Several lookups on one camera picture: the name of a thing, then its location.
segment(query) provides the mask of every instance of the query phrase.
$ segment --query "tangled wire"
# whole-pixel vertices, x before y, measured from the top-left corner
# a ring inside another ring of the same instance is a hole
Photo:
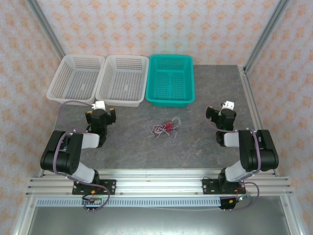
[[[158,138],[161,134],[167,134],[169,137],[175,133],[175,137],[177,135],[177,130],[179,129],[181,124],[179,117],[173,117],[171,121],[165,121],[162,125],[155,125],[150,131],[152,134]]]

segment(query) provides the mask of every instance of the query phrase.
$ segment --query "gray metal sheet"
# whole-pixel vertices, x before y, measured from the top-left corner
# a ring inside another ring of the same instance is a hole
[[[36,208],[29,235],[289,235],[279,198],[261,197],[249,210]]]

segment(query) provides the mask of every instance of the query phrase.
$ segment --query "metal extrusion bar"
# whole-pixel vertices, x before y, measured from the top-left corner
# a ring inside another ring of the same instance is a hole
[[[22,211],[15,226],[13,235],[28,234],[31,220],[35,212],[37,197],[26,198],[22,207]]]
[[[57,37],[55,36],[47,18],[45,17],[43,11],[41,10],[37,0],[26,0],[29,7],[32,9],[32,11],[34,12],[34,15],[37,17],[41,27],[43,28],[46,36],[48,37],[48,39],[50,40],[53,48],[55,49],[55,51],[57,52],[58,56],[60,57],[60,59],[62,59],[66,54],[59,42],[59,40],[57,39]]]
[[[105,200],[91,203],[79,197],[39,197],[36,207],[99,207]],[[142,197],[113,197],[107,202],[106,207],[219,207],[221,201],[219,197],[171,197],[171,198],[142,198]]]
[[[266,25],[259,41],[257,42],[255,48],[252,51],[252,54],[250,55],[250,57],[247,61],[247,64],[245,66],[245,72],[246,73],[248,73],[252,69],[255,61],[257,60],[257,58],[261,54],[261,51],[262,51],[264,45],[266,44],[272,31],[274,30],[275,26],[277,25],[280,17],[284,14],[284,11],[285,11],[289,2],[290,2],[290,0],[280,0],[280,2],[278,3],[271,19],[269,20],[268,24]]]
[[[243,67],[238,67],[238,71],[240,74],[240,79],[244,87],[245,95],[246,95],[246,100],[248,102],[248,106],[250,109],[251,117],[252,117],[252,122],[255,130],[262,130],[262,122],[260,119],[260,115],[255,103],[255,99],[252,93],[252,89],[249,83],[249,79],[247,74],[245,74],[244,68]],[[273,170],[274,175],[277,176],[277,170]]]
[[[112,197],[203,197],[202,178],[217,179],[218,169],[169,169],[169,170],[99,170],[100,179],[116,179],[115,195]],[[292,195],[288,177],[275,177],[272,172],[262,172],[249,181],[260,188],[261,196]],[[73,182],[63,176],[46,172],[42,178],[32,178],[26,196],[75,197],[72,195]],[[246,189],[256,195],[253,185]],[[220,197],[234,194],[212,194]]]
[[[306,235],[309,231],[306,231],[306,227],[299,216],[300,207],[297,199],[295,197],[281,196],[280,200],[282,202],[283,210],[285,212],[286,220],[289,226],[291,235]]]

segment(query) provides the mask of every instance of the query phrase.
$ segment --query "white cable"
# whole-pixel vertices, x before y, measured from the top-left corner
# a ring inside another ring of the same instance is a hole
[[[173,133],[175,132],[175,136],[174,136],[174,139],[176,138],[176,135],[177,135],[177,131],[176,129],[178,129],[181,125],[181,120],[179,117],[173,117],[172,119],[172,130],[173,130]],[[150,131],[152,134],[154,135],[157,135],[156,139],[162,134],[162,133],[166,133],[169,137],[171,136],[170,135],[170,132],[166,131],[165,130],[165,127],[166,125],[155,125],[153,128],[152,128],[152,131]]]
[[[220,210],[220,208],[210,208],[210,209],[199,209],[199,210],[189,210],[189,209],[177,209],[177,208],[164,208],[164,207],[138,207],[138,208],[150,208],[150,209],[161,209],[161,210],[172,210],[172,211],[189,211],[189,212],[203,212],[203,211],[213,211]]]

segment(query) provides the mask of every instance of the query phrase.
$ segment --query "gray table surface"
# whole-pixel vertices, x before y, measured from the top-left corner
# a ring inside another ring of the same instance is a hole
[[[197,65],[194,78],[196,100],[185,108],[156,107],[147,100],[137,108],[115,106],[117,120],[108,126],[105,144],[82,150],[81,162],[95,169],[223,168],[234,164],[239,149],[216,143],[215,130],[206,123],[204,112],[213,101],[233,101],[235,128],[253,128],[237,66]],[[89,109],[66,105],[61,118],[76,129],[85,129]],[[152,127],[175,116],[181,119],[176,139],[167,135],[155,139]],[[56,129],[64,130],[59,123]]]

